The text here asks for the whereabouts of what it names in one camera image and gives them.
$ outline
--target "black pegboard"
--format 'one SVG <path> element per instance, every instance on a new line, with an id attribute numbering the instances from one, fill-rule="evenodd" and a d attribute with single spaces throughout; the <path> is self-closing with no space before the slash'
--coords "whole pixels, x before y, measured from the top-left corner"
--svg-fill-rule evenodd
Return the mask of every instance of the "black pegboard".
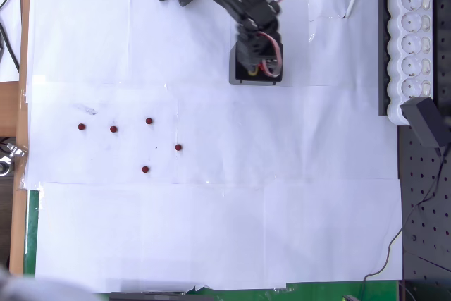
<path id="1" fill-rule="evenodd" d="M 440 157 L 434 149 L 422 147 L 409 126 L 400 127 L 399 147 L 405 220 L 436 179 Z M 434 194 L 413 212 L 404 227 L 404 250 L 451 270 L 451 158 L 444 161 Z"/>
<path id="2" fill-rule="evenodd" d="M 451 0 L 433 0 L 435 103 L 451 116 Z"/>
<path id="3" fill-rule="evenodd" d="M 433 24 L 434 101 L 442 116 L 449 117 L 451 0 L 433 0 Z M 440 157 L 434 149 L 422 147 L 409 126 L 399 128 L 398 147 L 404 221 L 433 183 Z M 416 209 L 404 227 L 404 278 L 448 291 L 451 287 L 451 156 L 443 164 L 438 184 L 435 197 Z"/>

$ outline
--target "white paper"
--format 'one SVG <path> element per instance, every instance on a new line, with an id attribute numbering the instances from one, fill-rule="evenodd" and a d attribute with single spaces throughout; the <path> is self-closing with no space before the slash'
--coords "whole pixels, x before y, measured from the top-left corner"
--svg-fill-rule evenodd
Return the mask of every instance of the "white paper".
<path id="1" fill-rule="evenodd" d="M 11 48 L 18 61 L 20 60 L 20 36 L 22 30 L 20 14 L 20 0 L 8 0 L 0 10 L 0 22 L 8 35 Z M 0 82 L 18 81 L 19 72 L 4 43 L 3 48 L 3 56 L 0 59 Z"/>
<path id="2" fill-rule="evenodd" d="M 268 280 L 361 281 L 379 270 L 401 228 L 397 180 L 277 182 L 265 189 Z M 402 272 L 402 235 L 376 280 Z"/>
<path id="3" fill-rule="evenodd" d="M 228 84 L 235 24 L 210 0 L 65 0 L 54 14 L 55 1 L 34 0 L 30 28 L 37 276 L 243 289 L 382 266 L 401 218 L 396 127 L 377 116 L 377 0 L 347 20 L 324 17 L 348 0 L 284 0 L 275 87 Z M 377 279 L 401 277 L 401 242 Z"/>
<path id="4" fill-rule="evenodd" d="M 46 183 L 36 275 L 96 293 L 358 281 L 382 266 L 400 220 L 398 180 L 275 179 L 259 189 Z M 400 278 L 400 239 L 376 279 Z"/>

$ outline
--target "green mat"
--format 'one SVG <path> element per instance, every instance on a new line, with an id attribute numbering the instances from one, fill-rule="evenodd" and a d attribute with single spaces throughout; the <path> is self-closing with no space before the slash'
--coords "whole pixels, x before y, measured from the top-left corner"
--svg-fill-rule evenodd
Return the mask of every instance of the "green mat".
<path id="1" fill-rule="evenodd" d="M 37 224 L 39 218 L 39 192 L 29 191 L 28 227 L 24 274 L 35 274 Z M 189 294 L 210 295 L 215 301 L 341 301 L 343 295 L 359 297 L 362 282 L 289 283 L 286 289 L 277 290 L 201 290 Z M 364 301 L 398 301 L 397 281 L 372 281 L 366 283 Z"/>

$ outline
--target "power socket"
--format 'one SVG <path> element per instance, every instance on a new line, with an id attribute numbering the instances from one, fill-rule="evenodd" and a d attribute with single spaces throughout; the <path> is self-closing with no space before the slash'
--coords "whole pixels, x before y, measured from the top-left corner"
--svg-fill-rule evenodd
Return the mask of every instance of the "power socket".
<path id="1" fill-rule="evenodd" d="M 395 125 L 409 125 L 401 105 L 411 98 L 433 97 L 433 1 L 387 0 L 387 6 L 387 116 Z"/>

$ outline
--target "robotic arm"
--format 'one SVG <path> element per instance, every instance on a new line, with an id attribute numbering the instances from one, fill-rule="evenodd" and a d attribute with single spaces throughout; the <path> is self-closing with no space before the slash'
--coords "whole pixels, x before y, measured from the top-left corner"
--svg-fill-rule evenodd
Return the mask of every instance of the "robotic arm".
<path id="1" fill-rule="evenodd" d="M 193 0 L 178 0 L 181 6 Z M 275 0 L 213 0 L 237 22 L 237 43 L 230 52 L 230 82 L 280 82 L 282 44 Z"/>

